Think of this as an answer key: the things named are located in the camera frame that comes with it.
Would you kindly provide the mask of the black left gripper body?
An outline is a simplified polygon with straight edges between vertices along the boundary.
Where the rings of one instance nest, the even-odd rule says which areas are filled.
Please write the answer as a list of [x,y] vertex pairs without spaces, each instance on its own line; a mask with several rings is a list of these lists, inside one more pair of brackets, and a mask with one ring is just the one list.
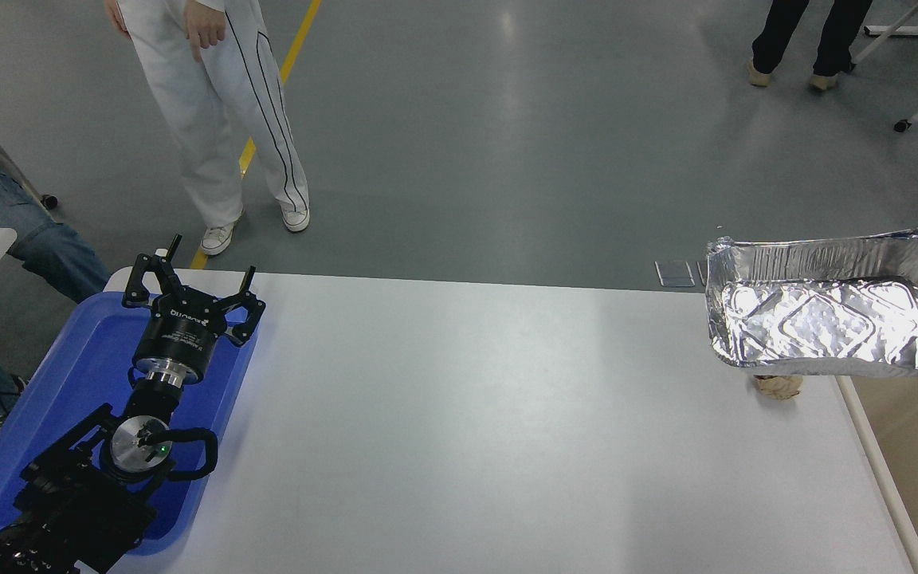
[[161,294],[151,301],[148,326],[132,363],[148,371],[150,362],[161,360],[182,364],[192,373],[205,373],[218,336],[226,330],[225,314],[211,306],[216,297],[204,292]]

